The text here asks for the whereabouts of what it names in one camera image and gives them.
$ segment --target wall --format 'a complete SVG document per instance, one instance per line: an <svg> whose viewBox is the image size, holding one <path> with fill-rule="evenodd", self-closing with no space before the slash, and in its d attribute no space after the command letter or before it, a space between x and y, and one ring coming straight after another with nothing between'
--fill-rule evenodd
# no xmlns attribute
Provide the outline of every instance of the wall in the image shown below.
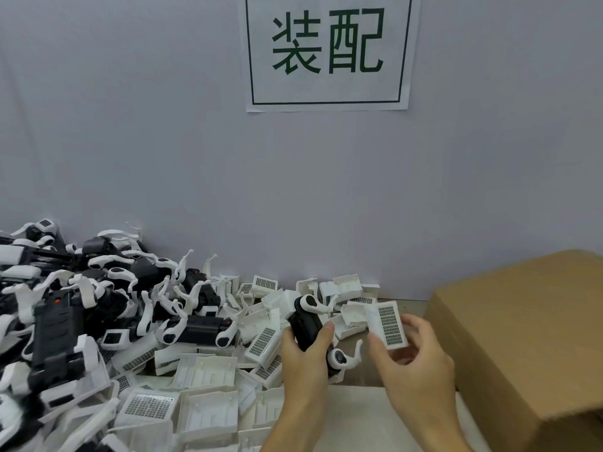
<svg viewBox="0 0 603 452"><path fill-rule="evenodd" d="M423 0L409 111L247 114L236 0L0 0L3 182L26 183L0 228L129 220L247 280L357 272L417 299L600 250L602 9Z"/></svg>

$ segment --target person's left thumb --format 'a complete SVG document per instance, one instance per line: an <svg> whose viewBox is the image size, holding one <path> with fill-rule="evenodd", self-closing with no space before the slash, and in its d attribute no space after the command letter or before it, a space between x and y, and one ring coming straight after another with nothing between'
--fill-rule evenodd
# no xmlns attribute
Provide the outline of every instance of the person's left thumb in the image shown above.
<svg viewBox="0 0 603 452"><path fill-rule="evenodd" d="M310 346L310 349L325 354L333 342L333 334L335 334L335 324L333 322L327 322L321 328L316 337L316 341Z"/></svg>

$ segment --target person's right hand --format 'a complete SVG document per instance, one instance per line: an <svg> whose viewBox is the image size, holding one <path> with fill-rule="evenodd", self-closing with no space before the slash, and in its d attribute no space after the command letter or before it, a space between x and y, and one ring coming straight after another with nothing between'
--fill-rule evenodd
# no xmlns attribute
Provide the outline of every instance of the person's right hand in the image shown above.
<svg viewBox="0 0 603 452"><path fill-rule="evenodd" d="M405 327L409 347L390 353L377 335L368 335L391 405L425 452L470 450L456 414L454 362L428 321L409 314L400 318L412 327Z"/></svg>

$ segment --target chinese character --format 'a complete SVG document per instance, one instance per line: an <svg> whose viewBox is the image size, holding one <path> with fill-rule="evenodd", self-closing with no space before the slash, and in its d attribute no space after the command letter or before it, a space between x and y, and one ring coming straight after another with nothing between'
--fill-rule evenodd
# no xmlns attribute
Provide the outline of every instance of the chinese character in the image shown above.
<svg viewBox="0 0 603 452"><path fill-rule="evenodd" d="M331 25L329 74L333 74L333 70L335 68L350 68L351 73L356 72L356 52L358 50L358 24L351 22L351 16L359 14L359 9L342 9L339 11L329 11L330 16L338 16L338 22L336 24ZM360 71L362 73L376 73L380 71L381 67L383 66L383 61L378 60L377 65L374 67L367 67L365 65L367 41L381 39L383 34L383 15L385 14L385 8L363 9L362 14L379 14L377 33L370 35L362 35L360 47ZM335 51L339 51L341 47L341 39L343 37L344 32L345 47L351 49L351 51L348 53L335 53Z"/></svg>
<svg viewBox="0 0 603 452"><path fill-rule="evenodd" d="M294 19L293 20L294 24L302 24L304 27L303 33L297 33L296 38L318 37L318 32L310 32L309 27L310 27L310 24L320 23L320 19L310 19L308 11L304 11L303 13L304 13L303 19ZM283 26L283 23L276 18L273 20L273 22L279 28L281 28ZM294 39L291 42L291 13L290 12L287 12L287 14L286 14L285 23L286 23L285 29L282 30L282 32L278 33L277 35L273 36L272 41L276 42L279 39L281 39L283 36L285 36L286 41L288 43L292 43L295 47L273 49L272 50L273 53L287 53L288 54L287 57L285 57L285 59L281 60L276 65L273 65L273 68L275 70L277 70L280 67L282 67L283 65L285 65L285 73L287 73L289 75L293 71L297 70L297 68L298 68L297 65L291 66L291 60L294 57L297 57L297 60L299 61L299 63L301 63L302 66L306 70L312 71L312 73L320 73L320 68L315 68L310 65L310 63L312 63L314 60L316 60L316 55L312 54L310 56L310 58L305 60L302 57L302 53L303 52L321 52L323 48L322 47L300 47L297 39Z"/></svg>

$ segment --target paper sign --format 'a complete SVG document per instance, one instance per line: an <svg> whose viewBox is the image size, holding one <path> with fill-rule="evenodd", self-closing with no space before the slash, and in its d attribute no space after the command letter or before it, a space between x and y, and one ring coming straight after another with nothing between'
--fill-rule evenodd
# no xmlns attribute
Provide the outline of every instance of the paper sign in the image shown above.
<svg viewBox="0 0 603 452"><path fill-rule="evenodd" d="M239 0L247 111L408 108L421 0Z"/></svg>

